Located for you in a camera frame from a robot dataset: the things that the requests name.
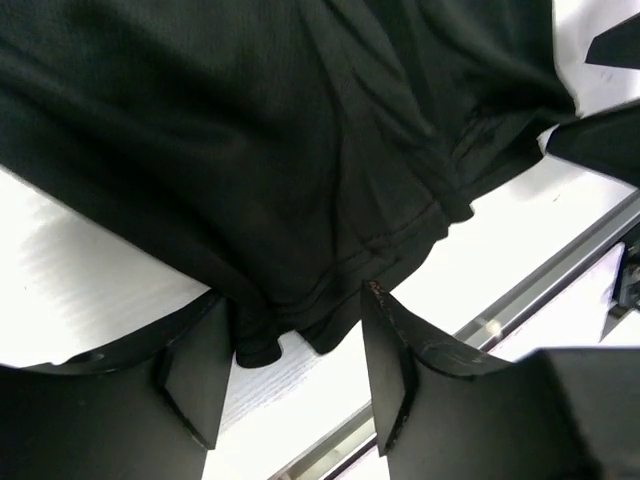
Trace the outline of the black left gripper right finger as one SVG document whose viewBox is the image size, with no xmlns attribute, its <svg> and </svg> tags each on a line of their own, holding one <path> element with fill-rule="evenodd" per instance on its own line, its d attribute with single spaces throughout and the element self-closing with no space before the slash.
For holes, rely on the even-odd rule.
<svg viewBox="0 0 640 480">
<path fill-rule="evenodd" d="M 361 288 L 378 449 L 394 479 L 635 479 L 639 353 L 541 349 L 508 362 Z"/>
</svg>

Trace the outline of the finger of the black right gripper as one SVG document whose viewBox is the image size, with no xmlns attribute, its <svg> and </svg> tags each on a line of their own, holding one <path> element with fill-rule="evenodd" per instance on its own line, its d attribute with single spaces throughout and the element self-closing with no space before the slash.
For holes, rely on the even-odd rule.
<svg viewBox="0 0 640 480">
<path fill-rule="evenodd" d="M 639 103 L 559 125 L 547 154 L 639 187 Z"/>
<path fill-rule="evenodd" d="M 639 67 L 639 21 L 626 20 L 596 36 L 586 63 L 616 68 Z"/>
</svg>

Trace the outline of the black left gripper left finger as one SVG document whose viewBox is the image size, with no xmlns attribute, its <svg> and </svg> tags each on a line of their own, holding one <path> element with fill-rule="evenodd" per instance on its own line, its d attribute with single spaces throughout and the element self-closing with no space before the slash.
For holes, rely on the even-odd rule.
<svg viewBox="0 0 640 480">
<path fill-rule="evenodd" d="M 232 349 L 205 294 L 61 365 L 1 370 L 1 475 L 190 480 L 217 441 Z"/>
</svg>

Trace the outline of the black t-shirt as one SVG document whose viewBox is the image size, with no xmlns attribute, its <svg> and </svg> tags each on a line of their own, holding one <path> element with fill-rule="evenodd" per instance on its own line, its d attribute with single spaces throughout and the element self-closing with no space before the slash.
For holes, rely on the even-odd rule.
<svg viewBox="0 0 640 480">
<path fill-rule="evenodd" d="M 5 1 L 1 162 L 233 300 L 245 368 L 333 350 L 570 119 L 549 1 Z"/>
</svg>

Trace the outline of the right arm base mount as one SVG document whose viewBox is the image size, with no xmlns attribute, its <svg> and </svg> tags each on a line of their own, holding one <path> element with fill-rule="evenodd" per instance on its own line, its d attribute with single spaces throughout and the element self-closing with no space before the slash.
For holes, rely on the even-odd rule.
<svg viewBox="0 0 640 480">
<path fill-rule="evenodd" d="M 604 341 L 634 311 L 639 311 L 638 241 L 625 244 L 600 341 Z"/>
</svg>

